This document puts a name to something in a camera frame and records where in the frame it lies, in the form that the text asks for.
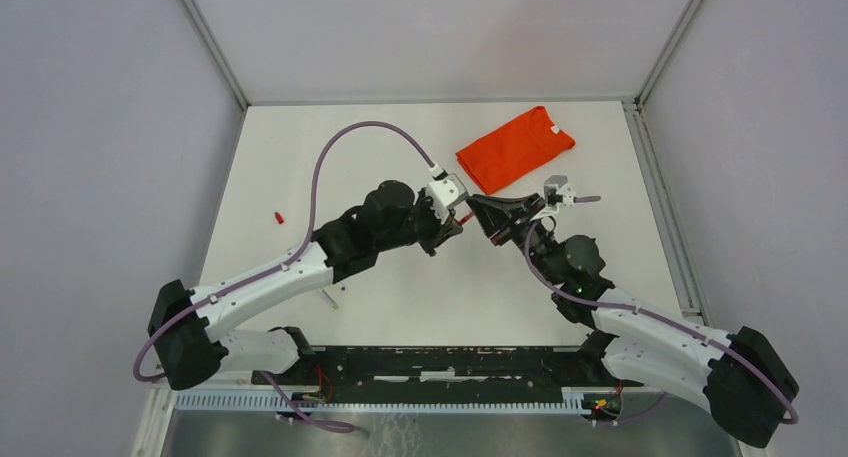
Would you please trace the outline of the red orange pen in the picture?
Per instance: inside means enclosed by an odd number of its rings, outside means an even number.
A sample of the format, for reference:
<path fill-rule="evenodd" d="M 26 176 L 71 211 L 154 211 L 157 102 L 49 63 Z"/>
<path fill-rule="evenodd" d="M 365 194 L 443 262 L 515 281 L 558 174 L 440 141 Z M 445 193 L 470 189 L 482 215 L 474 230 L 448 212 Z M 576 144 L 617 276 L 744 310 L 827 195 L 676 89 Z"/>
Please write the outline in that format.
<path fill-rule="evenodd" d="M 468 223 L 474 217 L 475 217 L 475 214 L 473 212 L 469 212 L 459 219 L 458 224 L 460 226 L 464 226 L 466 223 Z"/>

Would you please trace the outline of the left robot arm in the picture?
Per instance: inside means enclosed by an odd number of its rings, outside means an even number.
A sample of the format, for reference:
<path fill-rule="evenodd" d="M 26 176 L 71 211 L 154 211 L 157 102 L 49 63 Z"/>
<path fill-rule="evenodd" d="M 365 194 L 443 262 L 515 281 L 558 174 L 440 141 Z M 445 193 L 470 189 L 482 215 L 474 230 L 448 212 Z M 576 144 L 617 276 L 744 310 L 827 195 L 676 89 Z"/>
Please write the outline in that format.
<path fill-rule="evenodd" d="M 324 290 L 372 268 L 390 250 L 418 245 L 428 255 L 458 235 L 455 208 L 468 196 L 455 175 L 443 175 L 419 192 L 388 180 L 362 204 L 309 233 L 283 257 L 217 284 L 161 287 L 141 354 L 154 350 L 162 370 L 151 381 L 176 391 L 224 372 L 268 371 L 290 384 L 306 382 L 314 358 L 294 327 L 258 332 L 244 322 L 302 294 Z"/>

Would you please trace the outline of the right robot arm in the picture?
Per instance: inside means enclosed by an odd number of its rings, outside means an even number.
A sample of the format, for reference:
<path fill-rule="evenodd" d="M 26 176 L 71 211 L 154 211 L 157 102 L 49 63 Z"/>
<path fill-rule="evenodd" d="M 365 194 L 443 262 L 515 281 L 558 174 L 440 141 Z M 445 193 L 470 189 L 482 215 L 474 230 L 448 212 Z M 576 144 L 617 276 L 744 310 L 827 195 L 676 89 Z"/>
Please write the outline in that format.
<path fill-rule="evenodd" d="M 543 225 L 544 200 L 473 195 L 468 205 L 495 246 L 508 242 L 552 295 L 568 321 L 591 328 L 580 377 L 602 385 L 614 377 L 654 387 L 705 410 L 748 446 L 764 448 L 781 425 L 799 421 L 796 379 L 768 338 L 696 324 L 646 304 L 603 277 L 594 238 L 558 240 Z"/>

